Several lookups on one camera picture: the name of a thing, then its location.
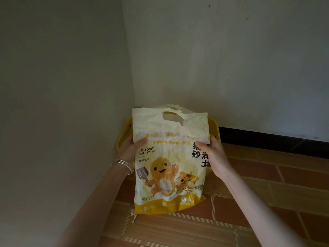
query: hand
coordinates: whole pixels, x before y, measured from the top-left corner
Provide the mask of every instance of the hand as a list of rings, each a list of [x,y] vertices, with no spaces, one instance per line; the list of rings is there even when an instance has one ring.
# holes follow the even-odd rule
[[[222,179],[223,173],[226,170],[232,170],[232,166],[227,159],[222,144],[210,135],[210,147],[199,141],[195,142],[195,145],[208,154],[209,163],[211,164],[212,171],[215,175]]]
[[[133,137],[128,136],[121,144],[120,150],[117,154],[117,159],[121,159],[132,165],[135,158],[136,150],[145,145],[146,142],[147,138],[144,138],[134,144]]]

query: cartoon character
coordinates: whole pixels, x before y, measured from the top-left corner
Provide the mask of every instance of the cartoon character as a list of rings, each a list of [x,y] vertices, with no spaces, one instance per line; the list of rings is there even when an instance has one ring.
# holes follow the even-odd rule
[[[199,177],[193,175],[192,172],[180,172],[179,177],[176,179],[176,194],[181,193],[183,191],[191,191],[195,186],[195,182],[197,182],[198,180]]]
[[[155,187],[151,189],[153,195],[162,192],[165,197],[168,197],[175,192],[175,175],[178,173],[176,164],[171,167],[169,160],[159,157],[152,162],[150,172],[153,177],[149,181],[150,185],[155,184]]]

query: bracelet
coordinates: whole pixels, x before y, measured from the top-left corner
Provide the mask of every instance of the bracelet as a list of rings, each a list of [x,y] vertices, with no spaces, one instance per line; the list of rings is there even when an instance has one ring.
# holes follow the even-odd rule
[[[133,172],[134,172],[134,168],[131,166],[131,164],[129,164],[128,162],[125,162],[125,161],[123,161],[123,160],[121,160],[121,159],[116,159],[115,161],[113,161],[112,163],[120,163],[120,164],[122,164],[122,165],[125,165],[126,167],[128,167],[129,169],[130,169],[130,173],[129,173],[129,175],[130,174],[132,174]]]

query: black baseboard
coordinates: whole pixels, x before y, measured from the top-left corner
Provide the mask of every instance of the black baseboard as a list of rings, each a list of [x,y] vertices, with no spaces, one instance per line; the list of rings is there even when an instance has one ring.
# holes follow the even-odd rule
[[[329,143],[219,127],[222,143],[244,145],[329,159]]]

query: plastic bag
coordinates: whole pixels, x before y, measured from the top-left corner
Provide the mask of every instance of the plastic bag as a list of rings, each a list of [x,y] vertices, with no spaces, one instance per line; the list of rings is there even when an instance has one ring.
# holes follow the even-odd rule
[[[210,142],[208,114],[176,105],[133,109],[134,142],[144,137],[135,158],[134,213],[170,213],[203,201],[208,155],[195,142]]]

